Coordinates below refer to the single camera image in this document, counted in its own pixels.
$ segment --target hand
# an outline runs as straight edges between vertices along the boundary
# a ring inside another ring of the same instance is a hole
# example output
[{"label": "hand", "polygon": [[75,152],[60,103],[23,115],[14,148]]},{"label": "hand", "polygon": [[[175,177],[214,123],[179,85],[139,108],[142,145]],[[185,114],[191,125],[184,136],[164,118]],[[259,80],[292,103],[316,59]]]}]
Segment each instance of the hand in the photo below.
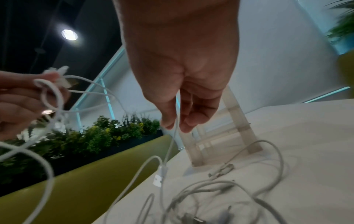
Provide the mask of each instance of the hand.
[{"label": "hand", "polygon": [[[40,100],[42,90],[34,85],[33,80],[54,82],[57,78],[57,72],[27,75],[0,71],[0,141],[16,138],[47,109]],[[70,97],[69,91],[62,88],[61,93],[66,102]],[[54,95],[48,93],[47,99],[56,107]]]},{"label": "hand", "polygon": [[190,132],[217,111],[239,49],[238,0],[120,0],[133,73],[147,100],[172,129],[181,94],[180,130]]}]

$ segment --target ceiling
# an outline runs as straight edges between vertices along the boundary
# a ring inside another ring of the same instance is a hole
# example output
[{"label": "ceiling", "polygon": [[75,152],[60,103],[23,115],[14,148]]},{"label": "ceiling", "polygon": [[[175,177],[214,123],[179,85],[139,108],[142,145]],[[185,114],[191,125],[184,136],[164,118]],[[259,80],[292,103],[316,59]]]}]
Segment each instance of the ceiling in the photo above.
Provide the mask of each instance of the ceiling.
[{"label": "ceiling", "polygon": [[[1,70],[41,73],[67,65],[69,75],[93,80],[122,45],[111,0],[5,0],[2,5]],[[65,28],[74,30],[78,40],[64,39],[60,33]],[[74,89],[88,85],[79,82]],[[79,97],[72,94],[65,108]]]}]

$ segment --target white table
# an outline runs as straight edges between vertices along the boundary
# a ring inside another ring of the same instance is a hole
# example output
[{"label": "white table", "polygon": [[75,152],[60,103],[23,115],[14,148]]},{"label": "white table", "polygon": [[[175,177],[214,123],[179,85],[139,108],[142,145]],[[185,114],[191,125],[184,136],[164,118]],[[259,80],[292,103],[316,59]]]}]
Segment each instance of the white table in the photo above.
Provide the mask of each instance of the white table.
[{"label": "white table", "polygon": [[[282,151],[285,178],[267,196],[289,224],[354,223],[354,100],[264,107],[246,115],[259,139],[276,144]],[[250,191],[269,183],[277,174],[277,155],[265,147],[263,152],[235,159],[236,170],[221,179],[233,179]],[[207,178],[210,167],[191,168],[185,151],[169,163],[164,186],[165,206],[184,186]],[[159,223],[159,188],[152,185],[154,175],[118,202],[108,223],[131,224],[146,200],[155,193],[152,214],[146,224]],[[233,223],[248,223],[254,208],[245,194],[234,188],[227,194],[198,196],[203,201],[198,217],[212,221],[220,210],[232,205]],[[192,200],[181,209],[193,213]],[[94,224],[101,224],[103,215]],[[258,223],[277,223],[268,213]]]}]

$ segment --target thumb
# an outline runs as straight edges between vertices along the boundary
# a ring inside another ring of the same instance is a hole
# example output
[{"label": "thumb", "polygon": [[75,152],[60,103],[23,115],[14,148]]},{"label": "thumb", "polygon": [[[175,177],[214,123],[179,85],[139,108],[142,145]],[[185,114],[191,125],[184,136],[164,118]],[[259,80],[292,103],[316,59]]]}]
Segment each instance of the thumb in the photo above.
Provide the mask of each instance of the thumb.
[{"label": "thumb", "polygon": [[33,83],[34,79],[45,79],[54,82],[59,78],[59,74],[56,71],[49,72],[47,74],[32,75],[32,74],[19,74],[12,72],[0,71],[0,89],[11,88],[37,88]]},{"label": "thumb", "polygon": [[173,98],[166,103],[155,103],[155,106],[162,113],[162,119],[160,122],[161,127],[171,130],[174,127],[174,122],[177,117],[176,98]]}]

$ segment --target ceiling light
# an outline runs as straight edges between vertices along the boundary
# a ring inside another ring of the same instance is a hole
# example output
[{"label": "ceiling light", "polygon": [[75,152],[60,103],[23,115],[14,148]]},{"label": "ceiling light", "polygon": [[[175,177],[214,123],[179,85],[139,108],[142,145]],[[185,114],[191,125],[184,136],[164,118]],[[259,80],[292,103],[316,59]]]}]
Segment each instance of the ceiling light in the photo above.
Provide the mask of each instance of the ceiling light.
[{"label": "ceiling light", "polygon": [[63,37],[65,39],[68,39],[70,41],[77,40],[77,34],[74,31],[72,31],[72,30],[65,29],[65,30],[62,31],[62,35],[63,35]]},{"label": "ceiling light", "polygon": [[42,112],[42,114],[51,114],[51,113],[53,113],[54,111],[52,111],[52,110],[45,110],[45,111],[43,111]]}]

